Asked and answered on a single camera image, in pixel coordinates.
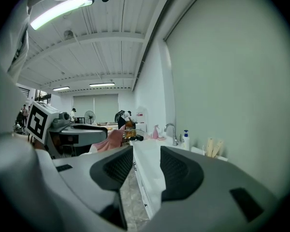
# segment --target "bottle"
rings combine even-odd
[[[157,139],[159,137],[159,133],[157,131],[157,128],[159,129],[158,127],[159,125],[155,125],[154,127],[154,132],[153,132],[153,139]]]
[[[188,130],[184,130],[185,135],[183,136],[183,149],[190,150],[190,138],[188,137]]]

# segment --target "window blind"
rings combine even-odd
[[[118,95],[96,95],[94,100],[96,123],[114,122],[118,112]]]
[[[85,112],[94,112],[94,96],[74,96],[73,97],[73,108],[76,109],[76,117],[84,117]]]

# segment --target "ceiling light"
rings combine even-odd
[[[34,30],[37,30],[39,27],[43,26],[45,23],[49,22],[50,20],[56,18],[59,15],[67,13],[71,10],[84,7],[87,5],[91,5],[91,0],[68,0],[57,6],[49,9],[38,18],[36,18],[33,22],[31,22],[31,26]]]
[[[96,84],[89,84],[91,87],[101,87],[101,86],[114,86],[115,83],[96,83]]]
[[[53,88],[54,91],[58,91],[58,90],[63,90],[63,89],[69,89],[70,87],[57,87],[57,88]]]

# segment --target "pink towel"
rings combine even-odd
[[[103,152],[110,149],[115,149],[120,147],[122,135],[125,132],[125,125],[123,125],[119,130],[113,130],[108,134],[107,139],[100,143],[92,144],[90,147],[90,153]]]

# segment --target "cabinet drawer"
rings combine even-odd
[[[149,199],[147,197],[147,194],[146,194],[144,187],[142,187],[141,193],[142,193],[143,204],[144,204],[145,210],[147,212],[148,218],[151,219],[153,217],[153,211],[151,209],[151,205],[149,203]]]
[[[140,191],[141,191],[141,176],[140,176],[140,171],[138,171],[138,167],[137,167],[137,163],[135,161],[135,158],[133,158],[133,166],[132,166],[132,169],[134,170],[134,173],[135,173],[135,176],[136,176],[136,180],[137,180],[137,183],[139,184],[139,188],[140,188]]]

